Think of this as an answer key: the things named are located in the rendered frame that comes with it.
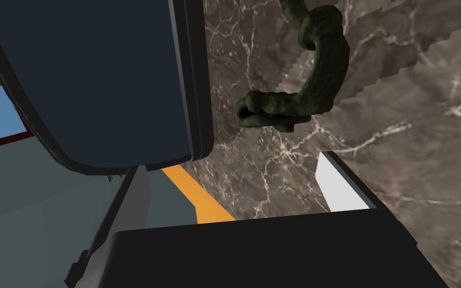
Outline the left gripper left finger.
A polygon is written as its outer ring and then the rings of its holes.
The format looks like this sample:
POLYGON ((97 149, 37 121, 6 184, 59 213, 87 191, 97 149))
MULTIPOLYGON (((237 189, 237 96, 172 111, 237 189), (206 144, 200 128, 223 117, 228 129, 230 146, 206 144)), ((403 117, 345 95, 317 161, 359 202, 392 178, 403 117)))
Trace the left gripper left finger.
POLYGON ((87 256, 91 256, 114 233, 144 229, 150 200, 151 186, 146 167, 132 167, 106 212, 87 256))

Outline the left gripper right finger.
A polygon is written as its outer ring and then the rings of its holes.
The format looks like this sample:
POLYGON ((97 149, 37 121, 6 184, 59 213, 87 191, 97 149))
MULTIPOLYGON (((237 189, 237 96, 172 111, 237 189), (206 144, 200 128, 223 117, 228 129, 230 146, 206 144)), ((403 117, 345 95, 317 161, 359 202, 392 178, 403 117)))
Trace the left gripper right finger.
POLYGON ((319 152, 315 179, 331 212, 376 208, 331 151, 319 152))

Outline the dark blue rounded appliance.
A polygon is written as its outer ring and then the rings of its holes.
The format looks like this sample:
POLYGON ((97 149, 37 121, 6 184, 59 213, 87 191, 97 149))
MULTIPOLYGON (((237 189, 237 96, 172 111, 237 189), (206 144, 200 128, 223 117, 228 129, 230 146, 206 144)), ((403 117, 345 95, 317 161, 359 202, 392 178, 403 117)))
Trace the dark blue rounded appliance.
POLYGON ((51 156, 81 174, 213 150, 204 0, 0 0, 0 83, 51 156))

